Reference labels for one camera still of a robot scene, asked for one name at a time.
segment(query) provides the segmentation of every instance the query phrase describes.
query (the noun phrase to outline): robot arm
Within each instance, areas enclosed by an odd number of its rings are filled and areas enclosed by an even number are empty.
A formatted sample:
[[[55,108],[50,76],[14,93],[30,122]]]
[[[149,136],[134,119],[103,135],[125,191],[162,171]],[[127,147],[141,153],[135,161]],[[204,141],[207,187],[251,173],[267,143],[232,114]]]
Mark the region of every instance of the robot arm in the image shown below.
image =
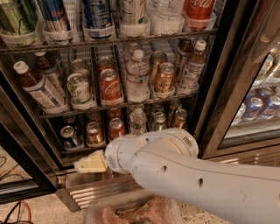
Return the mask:
[[[108,166],[143,188],[199,207],[233,223],[280,223],[277,168],[197,159],[182,129],[127,135],[105,151]]]

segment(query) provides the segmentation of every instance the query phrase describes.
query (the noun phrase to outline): clear plastic bottle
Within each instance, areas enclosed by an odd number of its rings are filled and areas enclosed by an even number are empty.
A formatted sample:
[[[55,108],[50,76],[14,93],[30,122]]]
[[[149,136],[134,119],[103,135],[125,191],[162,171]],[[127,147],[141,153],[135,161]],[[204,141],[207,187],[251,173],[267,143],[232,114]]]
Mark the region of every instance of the clear plastic bottle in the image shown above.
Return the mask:
[[[135,50],[127,65],[126,84],[130,102],[140,102],[149,97],[148,73],[149,61],[142,50]]]
[[[46,54],[46,52],[35,52],[34,54],[36,55],[35,68],[41,71],[64,97],[66,95],[64,73],[57,64],[56,57]]]
[[[136,108],[129,116],[130,132],[143,134],[146,132],[147,116],[142,108]]]

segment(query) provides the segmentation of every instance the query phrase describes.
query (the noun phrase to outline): red soda can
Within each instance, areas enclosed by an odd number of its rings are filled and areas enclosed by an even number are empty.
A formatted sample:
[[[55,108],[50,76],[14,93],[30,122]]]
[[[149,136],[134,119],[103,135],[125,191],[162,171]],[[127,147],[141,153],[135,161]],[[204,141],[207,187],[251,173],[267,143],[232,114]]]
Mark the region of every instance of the red soda can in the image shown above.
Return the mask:
[[[116,62],[111,56],[104,56],[97,61],[97,71],[100,74],[105,69],[113,69],[116,71]]]
[[[186,11],[190,19],[206,20],[209,19],[215,4],[215,0],[191,0]],[[192,30],[201,31],[206,27],[191,27]]]
[[[114,101],[121,98],[120,77],[115,70],[103,70],[99,75],[99,85],[101,97],[104,101]]]
[[[125,135],[124,123],[120,118],[114,118],[109,123],[109,137],[114,140]]]

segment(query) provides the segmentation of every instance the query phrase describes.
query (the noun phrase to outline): plastic bottle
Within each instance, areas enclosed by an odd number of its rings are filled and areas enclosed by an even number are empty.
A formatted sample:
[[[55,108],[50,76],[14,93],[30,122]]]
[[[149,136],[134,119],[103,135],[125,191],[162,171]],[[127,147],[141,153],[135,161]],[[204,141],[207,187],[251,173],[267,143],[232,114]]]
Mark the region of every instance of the plastic bottle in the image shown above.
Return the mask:
[[[135,50],[127,65],[126,83],[130,102],[141,102],[149,98],[149,61],[142,50]]]
[[[141,50],[141,46],[138,43],[129,43],[123,49],[123,60],[125,66],[132,59],[135,50]]]
[[[30,69],[24,61],[17,62],[14,65],[14,69],[20,74],[20,84],[22,88],[30,94],[43,109],[55,109],[65,105],[62,95],[39,70]]]
[[[64,73],[57,64],[55,56],[46,54],[46,52],[35,52],[35,68],[41,71],[46,78],[56,87],[59,93],[64,97]]]
[[[206,45],[204,40],[198,40],[194,51],[188,55],[184,72],[178,81],[179,91],[183,94],[193,93],[199,86],[198,81],[206,63]]]
[[[142,108],[136,108],[129,116],[130,131],[132,134],[146,132],[147,117]]]

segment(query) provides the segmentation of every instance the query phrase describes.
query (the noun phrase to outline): bottle label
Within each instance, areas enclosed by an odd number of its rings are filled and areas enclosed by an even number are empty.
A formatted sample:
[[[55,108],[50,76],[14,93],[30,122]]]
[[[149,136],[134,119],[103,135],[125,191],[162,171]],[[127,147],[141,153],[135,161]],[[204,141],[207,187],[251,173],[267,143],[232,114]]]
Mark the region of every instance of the bottle label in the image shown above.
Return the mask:
[[[35,101],[37,101],[43,108],[49,109],[53,107],[59,107],[64,105],[64,98],[56,90],[53,84],[45,79],[45,83],[42,87],[33,90],[27,91]]]

